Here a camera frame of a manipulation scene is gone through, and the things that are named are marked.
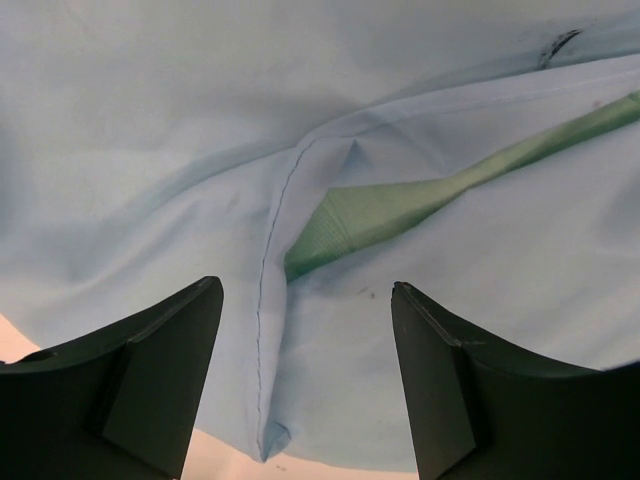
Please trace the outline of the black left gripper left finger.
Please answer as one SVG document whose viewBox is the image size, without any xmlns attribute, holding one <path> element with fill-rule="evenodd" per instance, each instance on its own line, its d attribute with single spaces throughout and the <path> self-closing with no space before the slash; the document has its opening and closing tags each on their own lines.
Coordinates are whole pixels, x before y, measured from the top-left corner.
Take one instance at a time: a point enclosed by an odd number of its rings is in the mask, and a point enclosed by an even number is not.
<svg viewBox="0 0 640 480">
<path fill-rule="evenodd" d="M 1 367 L 5 479 L 177 479 L 220 324 L 207 276 Z"/>
</svg>

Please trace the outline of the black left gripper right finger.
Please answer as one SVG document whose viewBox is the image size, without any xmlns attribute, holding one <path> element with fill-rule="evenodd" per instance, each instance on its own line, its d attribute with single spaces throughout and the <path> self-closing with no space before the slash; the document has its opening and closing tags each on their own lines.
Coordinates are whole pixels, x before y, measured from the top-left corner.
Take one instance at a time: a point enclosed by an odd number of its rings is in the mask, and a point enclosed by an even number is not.
<svg viewBox="0 0 640 480">
<path fill-rule="evenodd" d="M 639 366 L 536 354 L 398 282 L 391 314 L 422 479 L 635 479 Z"/>
</svg>

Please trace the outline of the light blue pillowcase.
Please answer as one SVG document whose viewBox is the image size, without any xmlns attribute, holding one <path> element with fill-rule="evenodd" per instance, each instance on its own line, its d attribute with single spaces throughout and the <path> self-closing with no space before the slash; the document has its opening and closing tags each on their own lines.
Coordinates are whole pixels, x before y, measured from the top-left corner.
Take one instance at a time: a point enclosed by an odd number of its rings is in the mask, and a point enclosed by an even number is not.
<svg viewBox="0 0 640 480">
<path fill-rule="evenodd" d="M 206 276 L 200 429 L 411 471 L 389 297 L 639 356 L 635 1 L 5 1 L 1 311 L 49 346 Z"/>
</svg>

